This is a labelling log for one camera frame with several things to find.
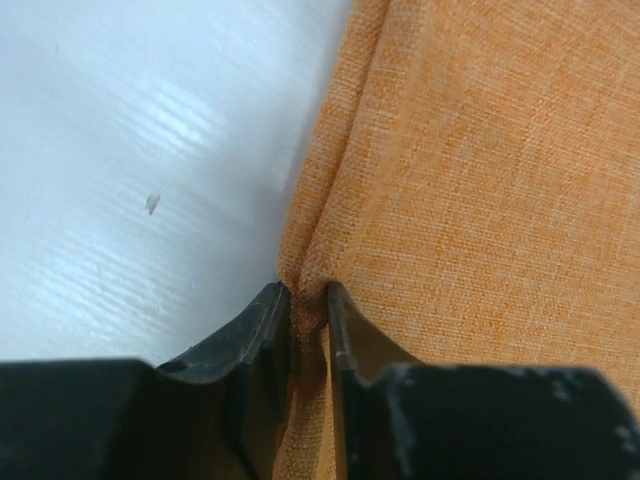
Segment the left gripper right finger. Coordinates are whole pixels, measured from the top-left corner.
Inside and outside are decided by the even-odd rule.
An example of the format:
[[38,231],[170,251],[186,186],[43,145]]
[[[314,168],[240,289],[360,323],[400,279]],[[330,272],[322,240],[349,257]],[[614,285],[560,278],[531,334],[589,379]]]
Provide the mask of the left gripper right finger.
[[340,479],[635,479],[639,425],[600,372],[427,364],[326,289]]

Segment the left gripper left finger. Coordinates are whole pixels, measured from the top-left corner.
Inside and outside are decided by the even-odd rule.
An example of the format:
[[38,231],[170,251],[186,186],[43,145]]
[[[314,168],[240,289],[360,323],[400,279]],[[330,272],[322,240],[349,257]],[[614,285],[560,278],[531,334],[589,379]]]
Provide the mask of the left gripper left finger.
[[268,479],[283,423],[290,293],[266,285],[187,351],[5,362],[5,479]]

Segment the orange cloth placemat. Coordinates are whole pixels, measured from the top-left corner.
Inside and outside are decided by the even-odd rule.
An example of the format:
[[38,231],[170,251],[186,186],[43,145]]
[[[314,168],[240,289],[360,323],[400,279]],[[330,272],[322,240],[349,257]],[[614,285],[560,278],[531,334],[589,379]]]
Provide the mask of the orange cloth placemat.
[[332,280],[415,356],[579,364],[639,402],[639,5],[357,1],[278,256],[278,479],[332,479]]

